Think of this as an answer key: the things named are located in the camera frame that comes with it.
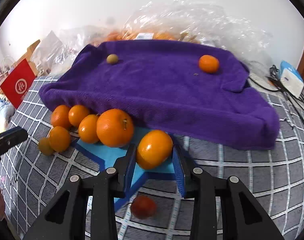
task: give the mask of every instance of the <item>bed sheet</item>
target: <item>bed sheet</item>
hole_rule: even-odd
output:
[[[0,161],[0,186],[5,213],[22,238],[55,192],[71,175],[82,178],[100,171],[97,163],[73,147],[46,157],[38,151],[40,138],[47,136],[51,112],[39,98],[39,88],[58,77],[36,78],[9,128],[21,126],[29,138],[13,147]],[[273,95],[261,93],[279,114],[281,129],[273,150],[240,151],[230,147],[176,135],[196,163],[213,176],[238,176],[271,216],[286,240],[293,240],[304,227],[304,128],[294,109]],[[74,140],[77,133],[71,133]],[[188,240],[193,199],[182,199],[175,181],[149,180],[136,195],[148,195],[158,205],[154,218],[139,220],[130,205],[116,212],[119,240]],[[90,239],[91,201],[89,198],[86,239]],[[222,239],[220,200],[217,198],[217,239]]]

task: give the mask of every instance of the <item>tangerine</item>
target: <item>tangerine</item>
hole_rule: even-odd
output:
[[[71,123],[69,121],[69,111],[70,108],[65,105],[60,105],[55,108],[52,116],[50,117],[50,123],[53,127],[61,126],[66,129],[71,127]]]
[[[54,153],[54,150],[51,148],[47,137],[41,138],[39,140],[38,149],[42,154],[44,154],[46,156],[50,156]]]
[[[98,116],[90,114],[79,125],[79,137],[86,143],[97,143],[96,123]]]
[[[96,133],[104,145],[123,147],[132,139],[134,125],[127,113],[120,109],[111,109],[98,118]]]
[[[118,31],[112,31],[107,35],[105,41],[117,41],[117,36],[120,34]]]
[[[157,33],[156,35],[153,36],[153,38],[155,40],[177,41],[177,39],[168,32]]]
[[[50,147],[56,152],[64,152],[71,144],[70,133],[61,126],[56,126],[50,130],[48,142]]]
[[[218,71],[220,66],[219,60],[211,55],[203,55],[199,59],[199,67],[206,73],[213,74]]]
[[[71,108],[69,111],[69,121],[71,125],[76,128],[79,127],[79,124],[82,120],[90,114],[90,110],[88,110],[85,106],[76,105]]]
[[[142,169],[153,169],[170,156],[172,148],[172,139],[166,132],[161,130],[150,131],[138,145],[136,162]]]

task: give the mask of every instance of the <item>red bag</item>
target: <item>red bag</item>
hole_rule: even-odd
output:
[[[16,109],[22,103],[35,78],[27,60],[23,59],[0,85],[4,95]]]

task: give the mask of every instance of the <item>white label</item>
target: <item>white label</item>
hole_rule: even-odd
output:
[[[151,40],[153,39],[154,33],[139,33],[135,40]]]

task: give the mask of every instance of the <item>plastic bag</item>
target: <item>plastic bag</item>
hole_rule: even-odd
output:
[[[68,71],[76,56],[87,45],[101,43],[107,30],[95,26],[60,30],[58,37],[51,31],[34,50],[31,61],[39,75],[60,75]]]
[[[223,7],[210,3],[149,2],[127,20],[121,31],[111,32],[106,41],[133,40],[139,33],[153,33],[153,39],[188,41],[229,50],[261,77],[269,74],[272,65],[265,52],[272,36],[254,28],[246,19],[227,17]]]

